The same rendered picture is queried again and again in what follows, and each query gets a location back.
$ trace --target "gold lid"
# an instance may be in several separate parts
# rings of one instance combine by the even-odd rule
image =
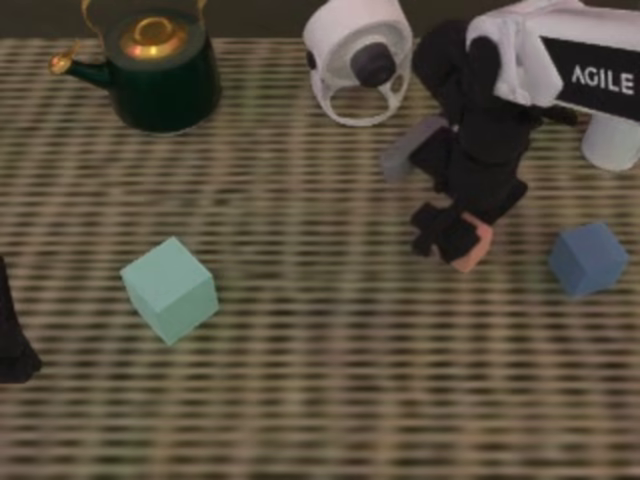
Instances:
[[[187,43],[187,29],[166,17],[148,17],[133,25],[120,40],[122,50],[137,60],[161,60]]]

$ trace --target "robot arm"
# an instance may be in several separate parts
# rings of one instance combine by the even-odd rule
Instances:
[[[470,52],[480,38],[500,52],[496,96],[640,122],[640,12],[524,0],[475,18]]]

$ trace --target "green teapot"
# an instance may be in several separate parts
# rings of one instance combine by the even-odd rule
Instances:
[[[71,75],[108,92],[118,117],[152,134],[176,134],[207,119],[222,94],[213,45],[199,16],[171,9],[138,12],[102,34],[89,20],[91,0],[82,1],[85,21],[102,42],[105,61],[74,59],[78,43],[49,63],[54,75]]]

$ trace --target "mint green cube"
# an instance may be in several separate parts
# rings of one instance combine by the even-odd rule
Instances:
[[[120,271],[131,303],[167,345],[219,309],[209,272],[175,237]]]

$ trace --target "cube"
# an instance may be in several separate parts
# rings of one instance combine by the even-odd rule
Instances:
[[[211,273],[172,237],[120,271],[131,303],[167,345],[218,309]]]
[[[591,295],[616,284],[629,255],[604,223],[562,232],[549,257],[549,266],[567,294]]]

